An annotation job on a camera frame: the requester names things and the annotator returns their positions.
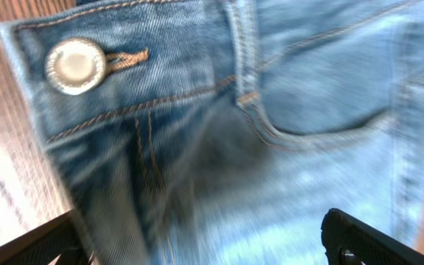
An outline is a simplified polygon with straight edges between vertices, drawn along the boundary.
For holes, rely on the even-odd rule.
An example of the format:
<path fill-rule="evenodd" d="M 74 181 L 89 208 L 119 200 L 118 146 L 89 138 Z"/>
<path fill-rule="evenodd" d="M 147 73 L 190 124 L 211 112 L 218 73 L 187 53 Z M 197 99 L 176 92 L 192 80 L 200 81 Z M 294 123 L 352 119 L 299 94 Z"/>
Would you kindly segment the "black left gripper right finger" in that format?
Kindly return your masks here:
<path fill-rule="evenodd" d="M 329 265 L 424 265 L 424 255 L 337 208 L 322 221 Z"/>

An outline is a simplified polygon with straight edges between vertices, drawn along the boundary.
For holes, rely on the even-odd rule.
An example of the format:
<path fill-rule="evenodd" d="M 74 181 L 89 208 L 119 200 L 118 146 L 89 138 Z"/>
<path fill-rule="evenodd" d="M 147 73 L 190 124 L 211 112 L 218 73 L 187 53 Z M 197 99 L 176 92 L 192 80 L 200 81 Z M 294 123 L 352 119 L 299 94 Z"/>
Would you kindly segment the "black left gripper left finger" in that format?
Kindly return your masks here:
<path fill-rule="evenodd" d="M 0 265 L 87 263 L 87 254 L 73 223 L 73 211 L 0 246 Z"/>

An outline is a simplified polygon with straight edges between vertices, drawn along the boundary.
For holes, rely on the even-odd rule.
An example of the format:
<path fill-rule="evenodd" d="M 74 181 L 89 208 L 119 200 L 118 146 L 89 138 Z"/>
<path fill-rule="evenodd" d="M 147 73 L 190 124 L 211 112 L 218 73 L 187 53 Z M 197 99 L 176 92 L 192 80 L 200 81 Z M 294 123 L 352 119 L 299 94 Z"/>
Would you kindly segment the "blue denim jeans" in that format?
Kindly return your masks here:
<path fill-rule="evenodd" d="M 424 1 L 78 1 L 0 38 L 102 264 L 326 264 L 331 208 L 418 242 Z"/>

